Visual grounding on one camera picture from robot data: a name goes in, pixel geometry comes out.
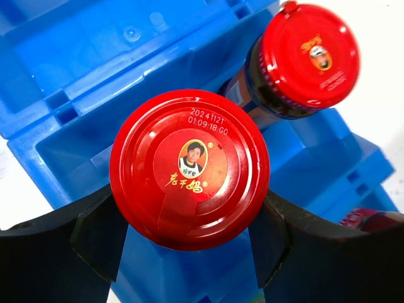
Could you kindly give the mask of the red-lid chili jar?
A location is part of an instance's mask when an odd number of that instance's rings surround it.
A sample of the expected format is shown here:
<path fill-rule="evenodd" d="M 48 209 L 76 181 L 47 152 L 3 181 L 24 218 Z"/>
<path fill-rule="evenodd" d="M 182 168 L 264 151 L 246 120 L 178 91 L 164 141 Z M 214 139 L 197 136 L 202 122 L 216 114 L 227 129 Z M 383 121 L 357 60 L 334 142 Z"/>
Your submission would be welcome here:
<path fill-rule="evenodd" d="M 140 105 L 110 156 L 110 185 L 124 218 L 178 251 L 222 245 L 258 214 L 270 179 L 264 138 L 232 101 L 174 90 Z"/>
<path fill-rule="evenodd" d="M 286 1 L 220 93 L 265 127 L 340 103 L 359 73 L 357 41 L 338 15 L 318 5 Z"/>

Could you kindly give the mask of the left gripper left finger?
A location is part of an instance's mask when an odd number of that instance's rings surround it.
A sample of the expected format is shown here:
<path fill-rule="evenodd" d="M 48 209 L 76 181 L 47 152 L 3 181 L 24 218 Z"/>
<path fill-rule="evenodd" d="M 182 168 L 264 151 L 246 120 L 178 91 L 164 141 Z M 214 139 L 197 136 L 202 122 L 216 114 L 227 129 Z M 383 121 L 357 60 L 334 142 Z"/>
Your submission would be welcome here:
<path fill-rule="evenodd" d="M 127 230 L 106 185 L 1 231 L 1 302 L 106 302 Z"/>

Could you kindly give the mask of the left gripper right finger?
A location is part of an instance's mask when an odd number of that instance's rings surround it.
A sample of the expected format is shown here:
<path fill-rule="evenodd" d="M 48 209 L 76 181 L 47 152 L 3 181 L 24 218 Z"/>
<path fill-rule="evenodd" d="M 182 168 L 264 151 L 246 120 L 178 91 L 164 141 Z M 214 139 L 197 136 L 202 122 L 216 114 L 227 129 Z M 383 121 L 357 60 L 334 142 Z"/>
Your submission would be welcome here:
<path fill-rule="evenodd" d="M 268 191 L 249 236 L 267 302 L 403 301 L 403 223 L 350 229 Z"/>

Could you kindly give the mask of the yellow-cap sauce bottle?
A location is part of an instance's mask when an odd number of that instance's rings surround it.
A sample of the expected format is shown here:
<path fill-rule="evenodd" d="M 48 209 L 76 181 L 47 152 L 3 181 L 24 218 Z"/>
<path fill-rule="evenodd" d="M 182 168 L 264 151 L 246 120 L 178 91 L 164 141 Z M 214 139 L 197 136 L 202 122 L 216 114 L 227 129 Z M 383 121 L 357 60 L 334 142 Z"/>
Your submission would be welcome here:
<path fill-rule="evenodd" d="M 367 233 L 375 233 L 399 223 L 403 223 L 402 213 L 368 208 L 354 208 L 339 222 L 342 226 Z"/>

